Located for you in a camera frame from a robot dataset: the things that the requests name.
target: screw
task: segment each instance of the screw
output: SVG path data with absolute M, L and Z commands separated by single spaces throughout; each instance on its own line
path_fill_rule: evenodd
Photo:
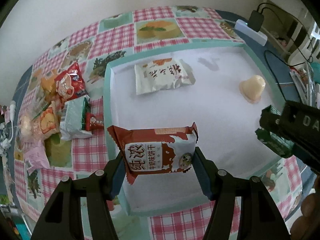
M 218 170 L 220 176 L 226 176 L 227 172 L 225 170 Z
M 68 175 L 64 175 L 62 178 L 61 178 L 61 181 L 63 182 L 67 182 L 69 180 L 69 176 Z
M 251 179 L 252 179 L 253 182 L 259 182 L 260 181 L 259 177 L 257 177 L 257 176 L 252 176 Z
M 97 176 L 102 176 L 102 175 L 104 174 L 104 171 L 103 171 L 103 170 L 97 170 L 97 171 L 95 172 L 95 174 L 96 174 Z

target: black cable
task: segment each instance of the black cable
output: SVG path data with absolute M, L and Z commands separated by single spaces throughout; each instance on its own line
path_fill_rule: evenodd
M 272 9 L 269 8 L 269 7 L 264 7 L 264 8 L 261 10 L 261 13 L 263 13 L 263 10 L 264 10 L 264 9 L 268 9 L 268 10 L 272 11 L 272 12 L 275 14 L 275 16 L 278 18 L 278 20 L 281 22 L 282 26 L 284 27 L 284 23 L 282 22 L 282 20 L 280 19 L 280 17 L 277 15 L 277 13 L 276 13 L 274 10 L 272 10 Z M 312 41 L 311 41 L 309 35 L 307 35 L 307 36 L 308 36 L 308 38 L 309 38 L 309 40 L 310 40 L 310 45 L 311 45 L 311 48 L 312 48 L 312 51 L 313 51 Z M 297 46 L 297 49 L 298 49 L 298 51 L 301 53 L 301 55 L 303 56 L 303 58 L 304 58 L 307 62 L 309 62 L 309 63 L 313 62 L 313 57 L 312 57 L 312 55 L 310 55 L 309 59 L 307 59 L 307 58 L 303 55 L 302 51 L 299 49 L 298 46 Z
M 273 72 L 273 70 L 271 69 L 271 67 L 270 67 L 270 65 L 269 65 L 269 62 L 268 62 L 268 60 L 267 60 L 267 54 L 266 54 L 267 51 L 268 51 L 268 52 L 271 52 L 273 55 L 275 55 L 275 54 L 274 54 L 272 51 L 270 51 L 270 50 L 265 50 L 264 53 L 263 53 L 263 56 L 264 56 L 264 59 L 265 59 L 267 65 L 268 65 L 268 68 L 270 69 L 273 77 L 274 77 L 275 80 L 276 80 L 276 83 L 277 83 L 278 88 L 279 88 L 279 90 L 280 90 L 280 92 L 281 92 L 281 94 L 282 94 L 282 96 L 283 96 L 283 98 L 284 98 L 284 101 L 287 101 L 287 99 L 285 99 L 285 96 L 284 96 L 284 93 L 283 93 L 282 88 L 281 88 L 281 86 L 280 86 L 280 83 L 279 83 L 279 81 L 278 81 L 275 73 Z
M 302 65 L 304 64 L 304 62 L 301 62 L 301 63 L 298 63 L 296 65 L 289 65 L 288 63 L 286 63 L 284 60 L 282 60 L 280 57 L 278 57 L 275 53 L 273 53 L 271 50 L 265 50 L 269 53 L 271 53 L 273 56 L 275 56 L 277 59 L 279 59 L 283 64 L 286 64 L 288 67 L 296 67 L 296 66 L 299 66 L 299 65 Z
M 303 28 L 306 30 L 306 32 L 307 32 L 307 36 L 308 36 L 308 38 L 309 38 L 310 45 L 311 45 L 311 48 L 312 48 L 312 51 L 313 51 L 312 40 L 311 40 L 311 38 L 310 38 L 310 36 L 309 36 L 309 34 L 308 34 L 308 30 L 307 30 L 307 28 L 303 25 L 303 23 L 302 23 L 297 17 L 295 17 L 295 16 L 292 15 L 291 13 L 287 12 L 286 10 L 283 10 L 281 7 L 279 7 L 279 6 L 277 6 L 277 5 L 273 4 L 273 3 L 268 3 L 268 2 L 263 2 L 263 3 L 259 4 L 258 7 L 257 7 L 257 12 L 260 10 L 261 5 L 263 5 L 263 4 L 274 6 L 274 7 L 278 8 L 279 10 L 285 12 L 286 14 L 291 15 L 297 22 L 299 22 L 299 23 L 302 25 L 302 27 L 303 27 Z

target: white tray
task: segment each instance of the white tray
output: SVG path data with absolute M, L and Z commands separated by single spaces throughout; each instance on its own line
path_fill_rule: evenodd
M 188 63 L 196 83 L 137 96 L 134 65 L 169 57 Z M 255 134 L 261 110 L 270 104 L 280 107 L 272 99 L 268 80 L 261 101 L 254 105 L 238 88 L 241 81 L 256 74 L 263 76 L 241 47 L 188 49 L 114 66 L 110 75 L 112 123 L 130 130 L 183 127 L 196 122 L 197 146 L 204 156 L 219 169 L 247 178 L 278 159 Z M 193 169 L 139 175 L 132 186 L 124 179 L 119 199 L 123 208 L 135 215 L 174 212 L 208 202 Z

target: teal tray border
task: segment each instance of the teal tray border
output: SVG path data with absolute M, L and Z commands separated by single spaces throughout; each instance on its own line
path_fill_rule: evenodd
M 112 117 L 111 117 L 111 108 L 110 108 L 110 78 L 111 78 L 111 68 L 119 66 L 121 64 L 125 64 L 134 60 L 139 60 L 146 57 L 156 56 L 159 54 L 164 54 L 168 52 L 175 52 L 180 50 L 186 50 L 186 49 L 202 49 L 202 48 L 215 48 L 215 47 L 240 47 L 243 48 L 244 51 L 251 57 L 251 59 L 254 61 L 254 63 L 257 65 L 257 67 L 262 72 L 263 76 L 265 77 L 266 81 L 268 82 L 272 95 L 273 95 L 273 101 L 276 103 L 276 108 L 279 111 L 282 111 L 284 106 L 284 98 L 281 95 L 281 92 L 274 80 L 274 78 L 271 76 L 268 69 L 265 67 L 265 65 L 261 62 L 261 60 L 258 58 L 258 56 L 253 52 L 253 50 L 245 43 L 240 42 L 231 42 L 231 41 L 207 41 L 207 42 L 196 42 L 196 43 L 185 43 L 185 44 L 176 44 L 172 46 L 167 47 L 161 47 L 158 49 L 152 49 L 152 50 L 146 50 L 143 52 L 139 52 L 133 55 L 128 55 L 126 57 L 119 58 L 117 60 L 111 61 L 108 63 L 106 72 L 105 72 L 105 81 L 104 81 L 104 88 L 103 88 L 103 116 L 104 116 L 104 126 L 105 126 L 105 137 L 106 137 L 106 144 L 108 149 L 108 158 L 110 160 L 115 159 L 116 149 L 115 149 L 115 143 L 112 139 L 112 137 L 109 135 L 107 131 L 107 127 L 112 125 Z M 259 171 L 256 171 L 252 175 L 260 175 L 264 171 L 268 170 L 270 167 L 272 167 L 274 164 L 276 164 L 281 157 L 275 155 L 275 159 L 265 165 L 262 169 Z M 120 204 L 124 211 L 131 215 L 131 216 L 143 216 L 143 217 L 149 217 L 149 216 L 155 216 L 159 214 L 166 214 L 166 213 L 172 213 L 177 212 L 183 209 L 186 209 L 190 207 L 190 204 L 194 203 L 194 206 L 204 204 L 208 202 L 207 197 L 201 197 L 194 199 L 191 203 L 190 201 L 185 201 L 182 203 L 179 203 L 179 205 L 175 205 L 172 207 L 166 207 L 163 209 L 157 209 L 157 210 L 150 210 L 145 212 L 132 212 L 129 206 L 129 203 L 127 201 L 127 198 L 124 194 L 123 187 L 121 187 L 120 193 L 118 195 L 118 199 L 120 201 Z

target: red snack bag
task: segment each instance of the red snack bag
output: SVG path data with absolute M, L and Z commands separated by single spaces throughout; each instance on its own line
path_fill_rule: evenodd
M 107 128 L 125 160 L 127 180 L 133 184 L 140 174 L 186 172 L 190 169 L 198 132 L 191 127 L 126 130 Z
M 54 80 L 62 103 L 88 94 L 78 62 L 62 71 Z
M 96 129 L 103 129 L 104 128 L 104 122 L 103 117 L 99 118 L 91 113 L 85 114 L 85 130 L 91 131 Z

